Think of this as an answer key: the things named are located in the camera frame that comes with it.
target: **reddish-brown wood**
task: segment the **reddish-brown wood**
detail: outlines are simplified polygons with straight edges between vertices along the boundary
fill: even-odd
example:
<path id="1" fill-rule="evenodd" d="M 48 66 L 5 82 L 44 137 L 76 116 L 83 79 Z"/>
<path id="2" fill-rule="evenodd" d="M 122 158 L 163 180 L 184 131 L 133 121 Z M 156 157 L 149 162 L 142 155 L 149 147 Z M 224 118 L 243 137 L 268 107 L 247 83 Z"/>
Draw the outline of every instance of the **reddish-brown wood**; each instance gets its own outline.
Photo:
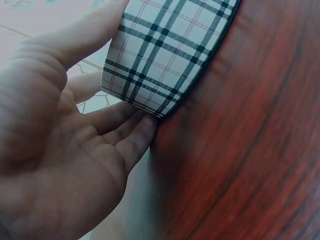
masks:
<path id="1" fill-rule="evenodd" d="M 91 239 L 320 239 L 320 1 L 243 0 Z"/>

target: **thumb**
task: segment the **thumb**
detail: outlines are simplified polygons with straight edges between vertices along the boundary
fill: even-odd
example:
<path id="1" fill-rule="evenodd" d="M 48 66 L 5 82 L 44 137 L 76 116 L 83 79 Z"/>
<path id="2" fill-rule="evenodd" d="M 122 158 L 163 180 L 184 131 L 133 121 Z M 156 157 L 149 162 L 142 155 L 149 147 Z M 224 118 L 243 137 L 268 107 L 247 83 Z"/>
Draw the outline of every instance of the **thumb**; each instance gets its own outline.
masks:
<path id="1" fill-rule="evenodd" d="M 67 83 L 66 70 L 113 37 L 127 3 L 108 1 L 67 27 L 22 43 L 0 72 L 0 165 L 42 152 Z"/>

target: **hand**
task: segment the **hand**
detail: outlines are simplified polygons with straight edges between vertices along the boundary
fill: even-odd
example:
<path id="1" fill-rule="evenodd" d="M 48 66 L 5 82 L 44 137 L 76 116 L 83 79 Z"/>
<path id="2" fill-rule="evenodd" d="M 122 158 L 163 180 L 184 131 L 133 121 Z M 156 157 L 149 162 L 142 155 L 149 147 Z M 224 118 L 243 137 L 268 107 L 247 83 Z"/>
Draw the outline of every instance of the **hand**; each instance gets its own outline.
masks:
<path id="1" fill-rule="evenodd" d="M 66 71 L 115 34 L 128 0 L 29 38 L 0 72 L 0 239 L 77 239 L 121 200 L 156 120 L 121 102 L 82 114 L 101 72 Z"/>

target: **checkered pattern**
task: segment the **checkered pattern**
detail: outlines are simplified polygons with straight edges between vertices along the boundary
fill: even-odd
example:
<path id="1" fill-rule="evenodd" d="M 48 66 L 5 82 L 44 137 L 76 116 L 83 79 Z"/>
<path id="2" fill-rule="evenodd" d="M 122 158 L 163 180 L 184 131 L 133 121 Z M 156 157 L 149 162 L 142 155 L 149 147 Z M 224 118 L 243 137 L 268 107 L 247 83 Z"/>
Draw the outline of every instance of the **checkered pattern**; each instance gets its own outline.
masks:
<path id="1" fill-rule="evenodd" d="M 184 99 L 216 52 L 240 0 L 131 0 L 101 89 L 157 117 Z"/>

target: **finger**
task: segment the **finger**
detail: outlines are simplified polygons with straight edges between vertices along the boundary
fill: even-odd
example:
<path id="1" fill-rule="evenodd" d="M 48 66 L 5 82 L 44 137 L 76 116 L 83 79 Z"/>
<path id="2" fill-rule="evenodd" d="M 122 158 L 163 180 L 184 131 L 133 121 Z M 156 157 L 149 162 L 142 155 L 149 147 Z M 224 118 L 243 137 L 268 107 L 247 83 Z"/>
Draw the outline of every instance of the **finger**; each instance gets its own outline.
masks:
<path id="1" fill-rule="evenodd" d="M 57 31 L 29 38 L 24 41 L 24 45 L 52 56 L 68 70 L 99 50 L 114 36 L 128 1 L 108 0 L 102 7 L 77 22 Z"/>
<path id="2" fill-rule="evenodd" d="M 157 120 L 151 115 L 145 116 L 130 135 L 118 142 L 115 148 L 125 161 L 125 170 L 129 174 L 136 163 L 142 158 L 155 135 Z"/>
<path id="3" fill-rule="evenodd" d="M 116 145 L 121 140 L 129 136 L 137 124 L 147 115 L 146 112 L 139 110 L 132 115 L 124 124 L 116 128 L 115 130 L 103 135 L 103 138 L 107 143 Z"/>
<path id="4" fill-rule="evenodd" d="M 102 70 L 75 76 L 68 80 L 65 88 L 73 93 L 76 104 L 89 100 L 101 90 L 101 74 Z"/>
<path id="5" fill-rule="evenodd" d="M 99 135 L 104 135 L 127 121 L 138 109 L 127 102 L 119 102 L 86 114 Z"/>

